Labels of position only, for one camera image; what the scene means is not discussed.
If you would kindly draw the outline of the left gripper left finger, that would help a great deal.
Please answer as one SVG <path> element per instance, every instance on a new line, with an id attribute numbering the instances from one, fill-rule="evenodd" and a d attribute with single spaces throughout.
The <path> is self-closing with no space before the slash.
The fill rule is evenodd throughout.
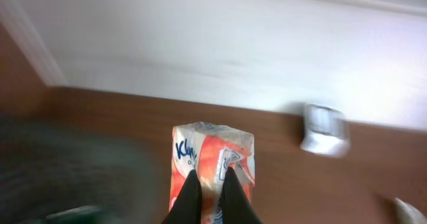
<path id="1" fill-rule="evenodd" d="M 189 172 L 173 207 L 161 224 L 200 224 L 202 192 L 196 170 Z"/>

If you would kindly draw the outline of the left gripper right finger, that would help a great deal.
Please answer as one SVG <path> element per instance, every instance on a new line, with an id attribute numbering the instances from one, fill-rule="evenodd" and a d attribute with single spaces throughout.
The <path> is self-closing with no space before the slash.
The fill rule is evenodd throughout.
<path id="1" fill-rule="evenodd" d="M 222 187 L 221 209 L 223 224 L 262 224 L 231 167 L 226 171 Z"/>

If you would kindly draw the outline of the orange tissue pack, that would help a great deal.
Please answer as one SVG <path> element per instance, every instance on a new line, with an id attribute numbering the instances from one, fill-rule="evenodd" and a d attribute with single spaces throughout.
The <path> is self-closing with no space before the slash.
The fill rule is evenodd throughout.
<path id="1" fill-rule="evenodd" d="M 177 125 L 172 131 L 172 209 L 190 171 L 201 184 L 202 223 L 223 223 L 220 195 L 226 171 L 236 172 L 244 194 L 252 200 L 255 186 L 254 135 L 226 125 L 196 122 Z"/>

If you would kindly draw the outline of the white cream tube gold cap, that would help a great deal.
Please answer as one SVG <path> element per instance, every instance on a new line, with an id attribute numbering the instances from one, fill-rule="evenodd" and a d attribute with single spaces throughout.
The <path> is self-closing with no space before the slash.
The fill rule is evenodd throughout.
<path id="1" fill-rule="evenodd" d="M 398 224 L 427 224 L 426 217 L 411 204 L 394 199 Z"/>

